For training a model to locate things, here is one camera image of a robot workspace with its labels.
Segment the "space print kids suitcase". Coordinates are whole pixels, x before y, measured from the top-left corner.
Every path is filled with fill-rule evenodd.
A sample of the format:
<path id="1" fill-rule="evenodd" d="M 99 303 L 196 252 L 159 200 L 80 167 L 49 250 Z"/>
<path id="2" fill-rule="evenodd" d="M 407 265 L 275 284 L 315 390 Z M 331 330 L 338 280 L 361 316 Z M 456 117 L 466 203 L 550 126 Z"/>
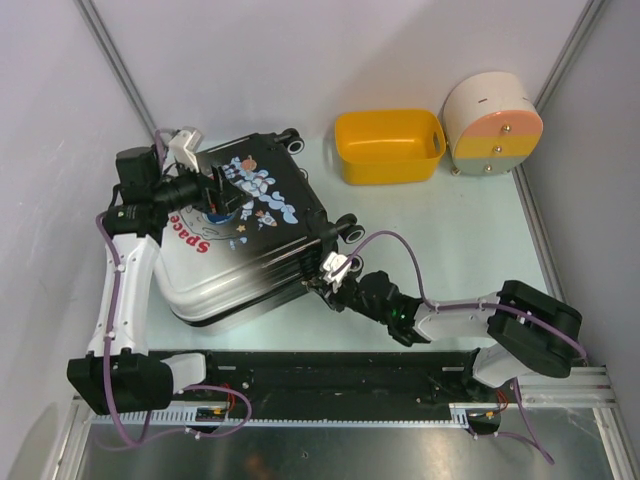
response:
<path id="1" fill-rule="evenodd" d="M 286 303 L 303 294 L 340 241 L 364 236 L 352 213 L 329 220 L 293 159 L 304 146 L 288 128 L 197 152 L 205 168 L 218 168 L 248 200 L 229 217 L 192 207 L 170 214 L 154 278 L 185 324 L 207 327 L 256 305 Z"/>

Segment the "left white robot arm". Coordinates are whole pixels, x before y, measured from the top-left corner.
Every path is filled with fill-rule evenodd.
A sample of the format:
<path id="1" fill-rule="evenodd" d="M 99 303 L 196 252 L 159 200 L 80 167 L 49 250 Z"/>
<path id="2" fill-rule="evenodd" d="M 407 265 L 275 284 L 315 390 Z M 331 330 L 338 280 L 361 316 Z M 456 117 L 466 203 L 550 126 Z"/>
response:
<path id="1" fill-rule="evenodd" d="M 195 148 L 172 146 L 171 176 L 153 147 L 117 154 L 119 181 L 96 218 L 106 249 L 106 275 L 96 327 L 84 357 L 69 361 L 67 378 L 98 415 L 166 408 L 181 390 L 214 397 L 221 376 L 200 353 L 152 358 L 146 342 L 148 299 L 163 232 L 172 213 L 191 207 L 224 217 L 247 195 L 220 170 L 205 168 Z"/>

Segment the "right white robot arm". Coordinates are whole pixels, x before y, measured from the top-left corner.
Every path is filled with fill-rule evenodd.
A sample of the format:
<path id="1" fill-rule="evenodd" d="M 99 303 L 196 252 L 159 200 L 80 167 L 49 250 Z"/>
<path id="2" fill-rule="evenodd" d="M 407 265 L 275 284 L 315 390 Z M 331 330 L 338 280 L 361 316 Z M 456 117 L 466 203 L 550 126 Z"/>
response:
<path id="1" fill-rule="evenodd" d="M 497 387 L 529 372 L 567 378 L 579 349 L 581 314 L 517 280 L 494 293 L 460 302 L 428 305 L 402 293 L 387 273 L 376 271 L 341 281 L 326 275 L 306 282 L 332 310 L 352 310 L 383 325 L 399 344 L 432 344 L 454 338 L 486 339 L 492 344 L 471 353 L 461 376 L 463 393 L 484 401 Z"/>

